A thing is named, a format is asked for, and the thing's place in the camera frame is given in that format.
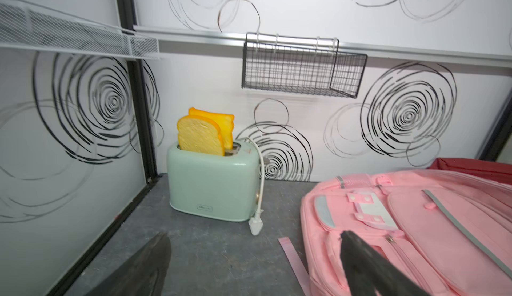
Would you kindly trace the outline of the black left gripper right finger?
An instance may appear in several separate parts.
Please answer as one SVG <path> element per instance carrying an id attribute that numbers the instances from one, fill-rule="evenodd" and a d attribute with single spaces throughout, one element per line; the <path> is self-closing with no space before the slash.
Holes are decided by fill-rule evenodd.
<path id="1" fill-rule="evenodd" d="M 340 238 L 340 259 L 352 295 L 427 295 L 352 231 Z"/>

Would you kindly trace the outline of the pink backpack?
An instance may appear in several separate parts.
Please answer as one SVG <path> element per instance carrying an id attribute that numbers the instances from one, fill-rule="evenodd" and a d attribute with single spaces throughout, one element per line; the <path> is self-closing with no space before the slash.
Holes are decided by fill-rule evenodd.
<path id="1" fill-rule="evenodd" d="M 431 295 L 511 294 L 511 186 L 455 171 L 339 176 L 301 202 L 306 261 L 280 244 L 306 295 L 349 295 L 352 231 Z"/>

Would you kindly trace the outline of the red backpack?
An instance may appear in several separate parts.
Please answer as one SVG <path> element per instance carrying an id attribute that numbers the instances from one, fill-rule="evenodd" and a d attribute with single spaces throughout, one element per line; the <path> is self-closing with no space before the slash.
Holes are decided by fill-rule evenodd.
<path id="1" fill-rule="evenodd" d="M 506 163 L 463 158 L 437 158 L 428 169 L 456 171 L 511 185 L 511 164 Z"/>

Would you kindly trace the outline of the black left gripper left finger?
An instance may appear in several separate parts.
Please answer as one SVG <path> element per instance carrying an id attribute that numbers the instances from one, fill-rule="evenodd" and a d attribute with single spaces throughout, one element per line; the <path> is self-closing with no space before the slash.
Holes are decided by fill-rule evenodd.
<path id="1" fill-rule="evenodd" d="M 158 233 L 88 295 L 161 295 L 171 261 L 168 235 Z"/>

